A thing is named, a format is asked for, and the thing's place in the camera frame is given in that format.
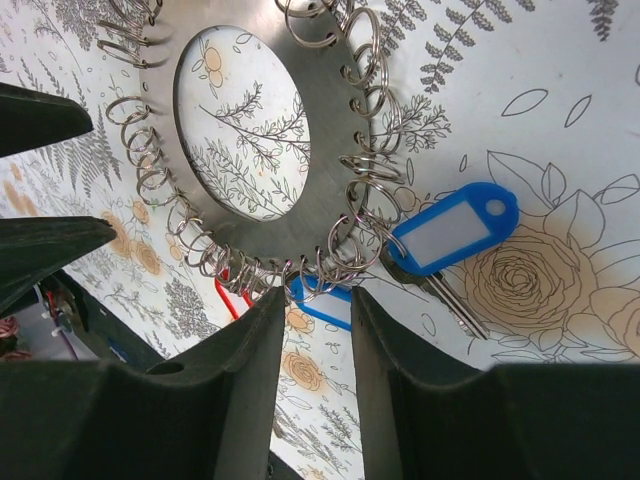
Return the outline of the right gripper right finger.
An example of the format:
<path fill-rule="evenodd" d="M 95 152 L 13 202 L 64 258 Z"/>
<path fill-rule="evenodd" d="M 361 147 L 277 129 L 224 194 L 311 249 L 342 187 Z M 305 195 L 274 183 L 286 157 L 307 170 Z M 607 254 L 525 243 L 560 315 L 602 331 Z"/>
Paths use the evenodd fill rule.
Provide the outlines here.
<path fill-rule="evenodd" d="M 639 369 L 473 368 L 352 292 L 351 337 L 369 479 L 635 479 Z"/>

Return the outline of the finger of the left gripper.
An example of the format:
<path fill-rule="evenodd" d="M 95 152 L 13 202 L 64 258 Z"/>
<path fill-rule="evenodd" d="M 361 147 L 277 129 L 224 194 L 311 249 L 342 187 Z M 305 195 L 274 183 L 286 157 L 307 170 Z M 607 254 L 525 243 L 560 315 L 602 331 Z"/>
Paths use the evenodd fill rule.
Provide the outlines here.
<path fill-rule="evenodd" d="M 1 315 L 36 283 L 115 238 L 108 221 L 91 216 L 3 218 Z"/>
<path fill-rule="evenodd" d="M 71 99 L 1 84 L 1 157 L 53 145 L 93 129 L 90 115 Z"/>

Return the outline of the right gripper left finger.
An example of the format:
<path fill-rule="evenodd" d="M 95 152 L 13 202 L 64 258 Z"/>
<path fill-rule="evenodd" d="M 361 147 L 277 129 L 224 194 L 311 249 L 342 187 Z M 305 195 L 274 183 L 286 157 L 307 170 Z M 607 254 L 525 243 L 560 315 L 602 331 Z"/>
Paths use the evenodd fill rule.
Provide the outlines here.
<path fill-rule="evenodd" d="M 282 479 L 270 450 L 284 293 L 146 372 L 110 360 L 1 367 L 5 479 Z"/>

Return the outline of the red key tag with key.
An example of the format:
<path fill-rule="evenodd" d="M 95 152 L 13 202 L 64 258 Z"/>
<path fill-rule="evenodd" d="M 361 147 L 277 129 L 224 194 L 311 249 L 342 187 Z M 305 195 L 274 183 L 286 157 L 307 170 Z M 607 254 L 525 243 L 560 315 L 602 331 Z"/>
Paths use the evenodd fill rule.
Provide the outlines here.
<path fill-rule="evenodd" d="M 223 285 L 222 281 L 217 278 L 214 279 L 214 287 L 218 296 L 220 297 L 221 301 L 230 314 L 231 322 L 238 320 L 246 311 L 248 311 L 253 306 L 253 302 L 247 293 L 243 294 L 242 296 L 231 293 Z"/>

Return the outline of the blue key tag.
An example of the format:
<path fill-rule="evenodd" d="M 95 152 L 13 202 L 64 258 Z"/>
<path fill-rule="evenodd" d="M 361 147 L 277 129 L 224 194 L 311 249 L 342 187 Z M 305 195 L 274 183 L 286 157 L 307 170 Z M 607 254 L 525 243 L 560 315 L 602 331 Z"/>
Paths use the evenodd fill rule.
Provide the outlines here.
<path fill-rule="evenodd" d="M 315 289 L 319 285 L 318 279 L 313 276 L 295 278 L 290 286 L 295 305 L 312 317 L 320 319 L 327 324 L 351 331 L 351 302 L 350 289 L 335 287 L 329 289 L 328 284 L 322 286 L 322 291 L 313 295 L 307 289 Z"/>
<path fill-rule="evenodd" d="M 394 280 L 436 298 L 463 331 L 486 340 L 488 331 L 443 271 L 504 242 L 519 216 L 511 191 L 495 183 L 470 183 L 395 227 L 380 261 Z"/>

